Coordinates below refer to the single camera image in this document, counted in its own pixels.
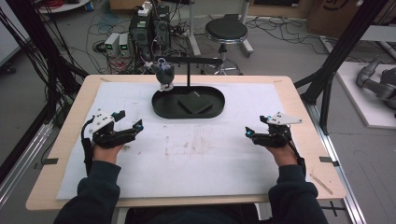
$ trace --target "round stool seat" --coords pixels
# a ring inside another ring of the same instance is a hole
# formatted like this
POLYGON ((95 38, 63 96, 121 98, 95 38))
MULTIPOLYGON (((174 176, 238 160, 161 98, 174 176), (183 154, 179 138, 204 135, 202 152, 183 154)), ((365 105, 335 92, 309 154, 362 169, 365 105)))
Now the round stool seat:
POLYGON ((236 44, 247 38, 248 28, 240 21, 220 18, 207 23, 205 34, 220 44, 236 44))

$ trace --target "person's arm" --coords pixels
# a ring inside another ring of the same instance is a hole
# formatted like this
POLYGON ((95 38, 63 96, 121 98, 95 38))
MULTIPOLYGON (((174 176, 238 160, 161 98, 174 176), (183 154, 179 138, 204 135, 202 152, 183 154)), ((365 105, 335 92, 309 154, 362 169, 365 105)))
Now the person's arm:
POLYGON ((116 161, 121 148, 94 147, 94 161, 89 176, 81 179, 78 196, 64 205, 55 218, 55 224, 111 223, 120 197, 120 187, 117 186, 120 167, 116 161))
POLYGON ((267 148, 279 166, 279 178, 269 191, 274 223, 328 223, 317 201, 318 190, 306 182, 289 146, 267 148))

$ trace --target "white mat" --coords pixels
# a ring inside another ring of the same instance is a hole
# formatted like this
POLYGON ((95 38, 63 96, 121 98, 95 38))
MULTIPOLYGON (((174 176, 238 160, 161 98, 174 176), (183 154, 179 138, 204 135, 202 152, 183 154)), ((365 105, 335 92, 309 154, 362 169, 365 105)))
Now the white mat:
MULTIPOLYGON (((86 120, 98 108, 125 110, 116 131, 139 119, 145 127, 118 156, 121 198, 267 194, 278 175, 272 155, 245 137, 245 126, 266 133, 260 115, 283 112, 272 84, 213 84, 224 111, 213 119, 162 119, 152 110, 156 83, 104 82, 86 120)), ((86 176, 80 139, 67 163, 57 199, 76 196, 86 176)))
MULTIPOLYGON (((396 129, 396 118, 394 118, 396 111, 376 98, 372 91, 356 85, 358 73, 366 65, 367 63, 343 63, 338 69, 341 83, 367 127, 396 129)), ((371 79, 379 82, 382 72, 393 67, 394 65, 380 64, 371 79)))

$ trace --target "person's left hand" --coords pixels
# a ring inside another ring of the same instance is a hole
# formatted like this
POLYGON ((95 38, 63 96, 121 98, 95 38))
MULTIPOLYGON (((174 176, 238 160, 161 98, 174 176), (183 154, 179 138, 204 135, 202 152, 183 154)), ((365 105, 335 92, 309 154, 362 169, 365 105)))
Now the person's left hand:
POLYGON ((98 145, 93 146, 93 159, 95 161, 107 161, 113 164, 117 162, 117 155, 120 150, 123 148, 123 145, 112 147, 112 148, 102 148, 98 145))

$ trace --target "black tray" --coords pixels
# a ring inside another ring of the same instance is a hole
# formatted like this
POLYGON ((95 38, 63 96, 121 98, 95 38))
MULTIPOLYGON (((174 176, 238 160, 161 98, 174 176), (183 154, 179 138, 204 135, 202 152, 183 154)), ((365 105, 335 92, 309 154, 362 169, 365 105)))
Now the black tray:
POLYGON ((207 86, 176 86, 171 91, 157 91, 152 96, 154 112, 165 119, 211 119, 221 114, 225 98, 221 91, 207 86), (179 99, 191 91, 204 96, 212 106, 207 110, 193 114, 179 103, 179 99))

